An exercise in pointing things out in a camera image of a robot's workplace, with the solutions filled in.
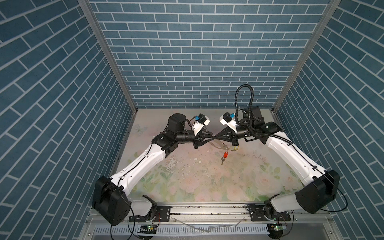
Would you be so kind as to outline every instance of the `black mounting plate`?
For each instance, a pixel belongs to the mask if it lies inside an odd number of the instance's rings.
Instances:
[[[247,210],[249,210],[249,214],[251,216],[251,221],[253,222],[262,222],[262,221],[271,221],[270,219],[265,217],[265,212],[263,210],[264,205],[256,205],[256,204],[248,204]],[[291,216],[289,213],[282,212],[279,214],[280,221],[291,221]]]
[[[153,224],[157,225],[159,222],[159,214],[160,214],[160,222],[169,222],[169,215],[170,215],[170,206],[157,206],[156,207],[156,213],[155,213],[155,219],[153,220]],[[134,216],[135,222],[146,222],[146,219],[144,216]],[[129,222],[133,222],[133,216],[130,216],[128,218]]]

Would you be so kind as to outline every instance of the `floral tabletop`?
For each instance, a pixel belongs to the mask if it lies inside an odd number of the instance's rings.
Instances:
[[[138,111],[118,171],[148,147],[153,136],[164,129],[164,123],[175,112],[189,119],[193,114],[203,113],[211,119],[209,131],[216,133],[223,129],[218,122],[222,109],[156,111]],[[238,151],[231,151],[234,147],[228,144],[228,157],[221,164],[224,144],[214,140],[198,149],[194,149],[191,143],[179,144],[173,153],[139,181],[130,197],[148,195],[157,202],[264,201],[278,193],[302,188],[296,173],[260,141],[245,142],[241,139]]]

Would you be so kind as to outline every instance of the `table surface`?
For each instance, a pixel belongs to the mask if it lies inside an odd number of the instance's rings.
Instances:
[[[172,114],[182,113],[192,119],[202,113],[211,120],[208,131],[216,134],[224,128],[218,119],[226,111],[234,112],[232,109],[140,109],[117,171],[148,147]],[[262,116],[265,122],[273,121],[269,110],[262,109]],[[139,181],[129,196],[148,195],[156,202],[264,201],[303,186],[282,158],[259,140],[239,140],[238,151],[230,151],[234,147],[224,142],[230,150],[223,164],[223,143],[219,140],[211,143],[198,149],[194,149],[192,143],[179,144]]]

